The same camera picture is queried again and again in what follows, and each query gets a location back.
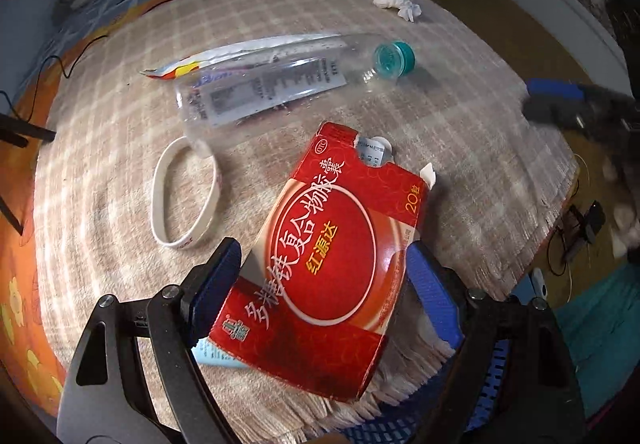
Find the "light blue cream tube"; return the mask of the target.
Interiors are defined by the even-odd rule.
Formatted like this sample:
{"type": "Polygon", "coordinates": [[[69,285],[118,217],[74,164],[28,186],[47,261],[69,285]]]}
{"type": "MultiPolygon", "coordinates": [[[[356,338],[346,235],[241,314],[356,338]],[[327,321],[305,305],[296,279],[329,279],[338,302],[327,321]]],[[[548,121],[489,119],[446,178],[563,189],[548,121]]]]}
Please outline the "light blue cream tube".
{"type": "Polygon", "coordinates": [[[215,346],[208,338],[198,340],[191,349],[196,363],[206,366],[246,368],[246,365],[215,346]]]}

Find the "white wristband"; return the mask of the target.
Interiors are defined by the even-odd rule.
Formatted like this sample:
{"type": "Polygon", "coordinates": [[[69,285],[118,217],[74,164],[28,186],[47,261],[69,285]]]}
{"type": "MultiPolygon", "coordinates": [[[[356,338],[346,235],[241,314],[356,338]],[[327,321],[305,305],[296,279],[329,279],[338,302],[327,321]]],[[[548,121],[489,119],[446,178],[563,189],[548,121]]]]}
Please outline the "white wristband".
{"type": "Polygon", "coordinates": [[[199,159],[181,137],[169,143],[153,172],[150,226],[158,245],[195,246],[212,226],[221,194],[221,173],[213,155],[199,159]]]}

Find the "white tissue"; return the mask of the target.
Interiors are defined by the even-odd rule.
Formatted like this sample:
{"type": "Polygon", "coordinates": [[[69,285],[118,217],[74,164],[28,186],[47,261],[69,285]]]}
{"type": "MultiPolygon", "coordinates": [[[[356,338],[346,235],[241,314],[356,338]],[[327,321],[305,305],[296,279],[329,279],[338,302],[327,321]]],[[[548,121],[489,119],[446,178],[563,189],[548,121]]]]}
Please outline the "white tissue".
{"type": "Polygon", "coordinates": [[[372,0],[375,7],[380,9],[395,9],[397,15],[406,22],[413,23],[422,15],[422,9],[412,0],[372,0]]]}

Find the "red medicine box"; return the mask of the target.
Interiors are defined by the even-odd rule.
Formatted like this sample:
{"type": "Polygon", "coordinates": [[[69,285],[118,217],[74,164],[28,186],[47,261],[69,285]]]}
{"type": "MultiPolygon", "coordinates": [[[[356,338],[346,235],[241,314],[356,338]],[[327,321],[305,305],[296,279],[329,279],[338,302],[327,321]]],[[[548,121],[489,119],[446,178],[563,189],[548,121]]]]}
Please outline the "red medicine box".
{"type": "Polygon", "coordinates": [[[428,194],[420,175],[374,166],[362,142],[319,127],[209,333],[247,366],[341,402],[378,366],[428,194]]]}

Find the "long white snack wrapper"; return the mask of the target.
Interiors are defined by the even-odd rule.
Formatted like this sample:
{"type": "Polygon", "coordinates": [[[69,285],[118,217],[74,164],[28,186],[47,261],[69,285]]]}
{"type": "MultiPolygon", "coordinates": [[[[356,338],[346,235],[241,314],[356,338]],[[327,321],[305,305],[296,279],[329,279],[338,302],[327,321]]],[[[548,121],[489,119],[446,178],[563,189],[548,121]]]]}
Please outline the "long white snack wrapper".
{"type": "Polygon", "coordinates": [[[224,62],[257,51],[280,48],[307,40],[319,40],[337,36],[334,32],[306,33],[296,35],[279,35],[235,42],[235,44],[211,48],[179,61],[171,62],[157,68],[145,68],[140,74],[152,79],[171,80],[185,74],[200,70],[209,65],[224,62]]]}

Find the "clear plastic bottle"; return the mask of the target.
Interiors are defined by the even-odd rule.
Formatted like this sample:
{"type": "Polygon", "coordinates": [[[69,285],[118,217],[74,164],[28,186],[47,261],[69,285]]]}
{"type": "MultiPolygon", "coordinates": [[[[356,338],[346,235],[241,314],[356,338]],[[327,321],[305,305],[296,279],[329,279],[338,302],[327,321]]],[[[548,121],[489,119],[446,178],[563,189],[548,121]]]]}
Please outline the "clear plastic bottle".
{"type": "Polygon", "coordinates": [[[390,93],[416,68],[407,42],[321,35],[228,56],[175,80],[183,134],[203,158],[390,93]]]}

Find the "orange floral bed sheet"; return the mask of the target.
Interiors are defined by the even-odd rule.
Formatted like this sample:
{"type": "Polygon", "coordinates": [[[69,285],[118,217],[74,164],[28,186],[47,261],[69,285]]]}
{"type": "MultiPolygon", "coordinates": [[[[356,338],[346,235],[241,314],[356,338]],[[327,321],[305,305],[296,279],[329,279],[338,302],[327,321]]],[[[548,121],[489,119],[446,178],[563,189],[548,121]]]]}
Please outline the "orange floral bed sheet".
{"type": "MultiPolygon", "coordinates": [[[[64,72],[73,75],[78,62],[99,40],[173,0],[150,0],[82,38],[55,67],[39,68],[37,78],[18,96],[17,119],[43,127],[64,72]]],[[[18,235],[1,216],[1,365],[32,410],[55,416],[65,372],[54,356],[41,322],[34,238],[34,179],[38,140],[26,149],[1,143],[1,198],[23,224],[18,235]]]]}

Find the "teal floor mat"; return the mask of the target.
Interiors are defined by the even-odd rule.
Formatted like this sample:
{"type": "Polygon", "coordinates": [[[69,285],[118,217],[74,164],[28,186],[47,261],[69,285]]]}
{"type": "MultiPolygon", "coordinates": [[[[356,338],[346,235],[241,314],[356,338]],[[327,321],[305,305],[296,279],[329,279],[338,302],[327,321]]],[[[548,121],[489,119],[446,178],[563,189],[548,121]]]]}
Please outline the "teal floor mat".
{"type": "Polygon", "coordinates": [[[591,417],[623,389],[639,363],[639,268],[624,264],[554,314],[591,417]]]}

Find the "black mini tripod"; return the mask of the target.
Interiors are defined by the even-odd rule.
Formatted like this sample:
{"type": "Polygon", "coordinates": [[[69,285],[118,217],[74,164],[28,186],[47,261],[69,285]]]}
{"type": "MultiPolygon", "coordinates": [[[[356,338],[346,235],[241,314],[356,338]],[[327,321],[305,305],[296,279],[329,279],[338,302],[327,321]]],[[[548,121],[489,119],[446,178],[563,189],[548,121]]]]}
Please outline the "black mini tripod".
{"type": "MultiPolygon", "coordinates": [[[[26,149],[28,146],[28,138],[50,143],[54,141],[56,136],[56,132],[53,130],[33,125],[28,121],[17,119],[6,114],[1,114],[0,128],[1,140],[19,149],[26,149]]],[[[23,224],[18,221],[3,198],[0,199],[0,207],[4,219],[10,223],[10,226],[14,228],[14,231],[18,235],[22,235],[24,230],[23,224]]]]}

